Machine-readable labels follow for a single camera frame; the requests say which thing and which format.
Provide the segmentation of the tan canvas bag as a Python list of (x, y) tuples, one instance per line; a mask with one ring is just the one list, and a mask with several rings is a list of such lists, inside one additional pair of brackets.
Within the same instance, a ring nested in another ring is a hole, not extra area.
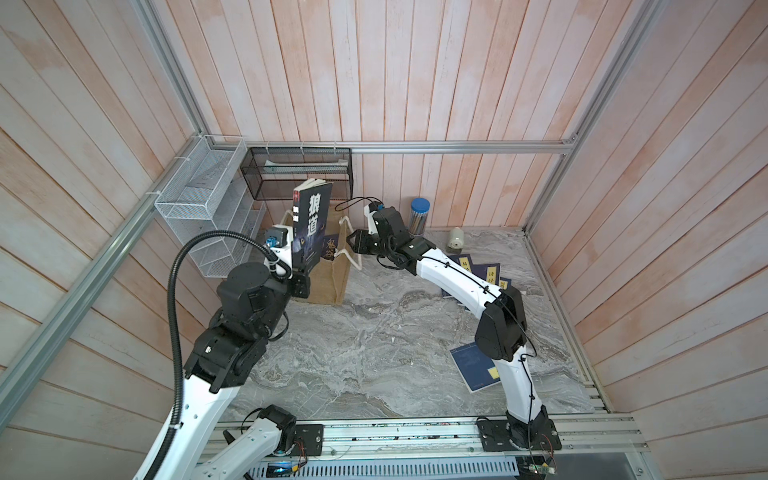
[(347, 220), (345, 212), (335, 211), (331, 206), (325, 235), (338, 234), (339, 248), (333, 261), (321, 258), (312, 269), (311, 294), (308, 299), (298, 298), (299, 302), (333, 306), (343, 303), (350, 269), (361, 268), (361, 257), (355, 257), (347, 243), (347, 236), (351, 233), (351, 223)]

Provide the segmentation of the navy book yellow label back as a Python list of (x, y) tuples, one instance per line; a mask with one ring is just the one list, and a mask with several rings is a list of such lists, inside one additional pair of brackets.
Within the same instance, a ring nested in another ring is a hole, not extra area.
[(453, 254), (449, 255), (448, 258), (468, 272), (473, 272), (473, 261), (470, 254)]

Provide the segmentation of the black wolf book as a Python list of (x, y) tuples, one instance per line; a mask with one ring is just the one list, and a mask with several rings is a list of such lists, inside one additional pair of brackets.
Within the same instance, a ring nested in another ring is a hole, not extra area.
[(291, 243), (293, 268), (309, 274), (319, 263), (327, 226), (332, 185), (311, 178), (293, 191)]

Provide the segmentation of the old man book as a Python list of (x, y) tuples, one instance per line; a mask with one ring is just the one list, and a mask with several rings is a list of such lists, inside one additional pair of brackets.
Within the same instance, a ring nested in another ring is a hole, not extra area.
[(325, 260), (333, 261), (339, 248), (339, 235), (326, 234), (323, 238), (321, 257)]

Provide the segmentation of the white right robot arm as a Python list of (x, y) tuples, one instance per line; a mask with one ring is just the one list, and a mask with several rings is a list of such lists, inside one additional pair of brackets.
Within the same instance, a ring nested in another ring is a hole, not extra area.
[(549, 417), (528, 368), (528, 359), (535, 354), (528, 351), (522, 293), (481, 279), (431, 241), (412, 235), (393, 207), (372, 201), (365, 206), (364, 215), (367, 227), (347, 238), (355, 253), (386, 259), (386, 268), (406, 270), (437, 285), (478, 319), (475, 344), (499, 374), (510, 442), (518, 449), (531, 448), (533, 440), (548, 428)]

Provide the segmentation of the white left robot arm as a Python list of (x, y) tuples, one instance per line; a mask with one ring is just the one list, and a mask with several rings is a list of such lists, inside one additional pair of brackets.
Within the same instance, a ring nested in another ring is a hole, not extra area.
[(262, 459), (295, 447), (296, 418), (275, 405), (262, 408), (253, 425), (207, 461), (200, 459), (215, 426), (237, 396), (276, 332), (280, 318), (305, 281), (285, 260), (236, 266), (219, 285), (220, 309), (197, 338), (189, 356), (181, 352), (176, 314), (179, 268), (171, 270), (168, 320), (174, 371), (169, 415), (136, 473), (139, 479), (238, 479)]

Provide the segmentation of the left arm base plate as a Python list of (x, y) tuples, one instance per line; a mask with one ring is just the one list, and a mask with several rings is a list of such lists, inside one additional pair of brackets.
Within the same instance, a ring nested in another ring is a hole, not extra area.
[(322, 454), (325, 426), (323, 424), (298, 424), (288, 457), (317, 457)]

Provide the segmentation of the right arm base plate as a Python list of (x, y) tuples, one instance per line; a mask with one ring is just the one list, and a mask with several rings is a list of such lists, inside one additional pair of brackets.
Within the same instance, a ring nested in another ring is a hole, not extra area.
[(525, 424), (514, 417), (491, 420), (478, 417), (478, 429), (482, 448), (485, 452), (505, 451), (559, 451), (562, 442), (554, 422), (539, 415), (531, 424)]

